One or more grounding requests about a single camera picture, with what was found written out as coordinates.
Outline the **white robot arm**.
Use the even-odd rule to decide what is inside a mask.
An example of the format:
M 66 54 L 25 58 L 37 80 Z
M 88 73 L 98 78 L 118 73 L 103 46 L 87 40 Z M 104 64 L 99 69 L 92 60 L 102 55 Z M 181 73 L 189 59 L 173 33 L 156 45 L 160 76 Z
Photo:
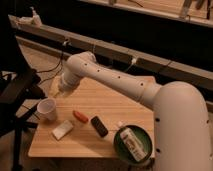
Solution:
M 213 171 L 207 105 L 193 85 L 165 85 L 105 68 L 89 51 L 70 56 L 58 89 L 70 92 L 88 77 L 129 97 L 154 113 L 154 171 Z

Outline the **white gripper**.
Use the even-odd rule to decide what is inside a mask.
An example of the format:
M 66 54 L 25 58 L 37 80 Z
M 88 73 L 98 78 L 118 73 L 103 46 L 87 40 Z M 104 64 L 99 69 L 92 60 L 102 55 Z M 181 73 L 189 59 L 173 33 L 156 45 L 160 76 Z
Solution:
M 80 85 L 81 77 L 66 71 L 60 77 L 56 76 L 52 80 L 49 90 L 49 96 L 58 98 L 61 96 L 69 96 Z

